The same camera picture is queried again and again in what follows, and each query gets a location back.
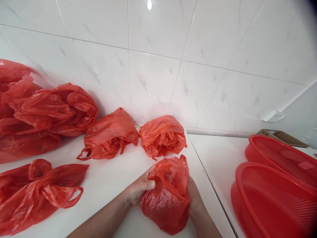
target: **hand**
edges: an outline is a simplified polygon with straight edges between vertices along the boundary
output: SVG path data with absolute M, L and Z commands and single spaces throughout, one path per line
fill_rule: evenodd
M 155 181 L 148 180 L 149 173 L 154 167 L 155 164 L 125 189 L 127 199 L 133 205 L 140 204 L 140 198 L 145 191 L 155 188 Z
M 205 209 L 205 205 L 201 199 L 198 188 L 191 177 L 189 177 L 188 195 L 191 200 L 189 209 L 190 214 L 200 212 Z

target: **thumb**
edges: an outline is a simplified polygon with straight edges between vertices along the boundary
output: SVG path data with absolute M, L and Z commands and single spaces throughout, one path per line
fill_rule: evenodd
M 147 190 L 152 190 L 155 188 L 155 181 L 154 180 L 149 180 L 145 183 L 145 187 L 144 187 L 144 190 L 147 191 Z

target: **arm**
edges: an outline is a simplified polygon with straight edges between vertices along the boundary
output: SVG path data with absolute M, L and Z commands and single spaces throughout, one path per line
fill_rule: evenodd
M 188 194 L 191 200 L 189 215 L 199 238 L 222 238 L 209 216 L 204 202 L 192 178 L 189 181 Z
M 123 192 L 115 197 L 96 214 L 76 228 L 67 238 L 112 237 L 133 205 L 140 203 L 146 190 L 155 188 L 155 182 L 148 180 L 152 166 Z

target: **white countertop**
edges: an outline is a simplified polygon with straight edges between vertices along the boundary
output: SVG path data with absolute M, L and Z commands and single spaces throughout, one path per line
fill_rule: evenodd
M 203 166 L 199 161 L 195 149 L 191 144 L 187 133 L 185 134 L 188 147 L 183 149 L 181 154 L 184 154 L 187 157 L 190 175 L 196 182 L 206 208 L 221 235 L 224 238 L 235 237 L 225 212 L 223 211 Z M 145 154 L 141 147 L 140 140 L 137 147 L 130 144 L 126 146 L 122 155 L 118 153 L 116 157 L 111 160 L 76 160 L 77 155 L 83 147 L 83 136 L 67 138 L 64 140 L 63 145 L 55 151 L 12 163 L 2 164 L 0 166 L 1 173 L 29 164 L 33 159 L 38 158 L 50 161 L 53 168 L 71 163 L 90 164 L 85 180 L 81 185 L 84 188 L 84 193 L 74 207 L 58 209 L 46 220 L 13 236 L 14 238 L 66 237 L 154 164 L 154 160 Z M 145 217 L 139 207 L 134 207 L 129 212 L 114 237 L 143 238 L 170 236 L 161 231 L 155 223 Z M 187 226 L 182 232 L 173 237 L 196 237 L 196 232 L 191 220 L 189 219 Z
M 230 189 L 235 181 L 235 170 L 247 162 L 244 149 L 247 138 L 189 135 L 224 210 L 239 238 L 245 238 L 231 203 Z

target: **red plastic basket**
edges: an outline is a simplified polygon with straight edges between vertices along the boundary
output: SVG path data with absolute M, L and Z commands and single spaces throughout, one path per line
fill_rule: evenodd
M 317 160 L 278 140 L 252 135 L 245 148 L 248 161 L 278 169 L 317 191 Z
M 231 187 L 234 212 L 248 238 L 311 237 L 317 192 L 271 167 L 246 162 Z

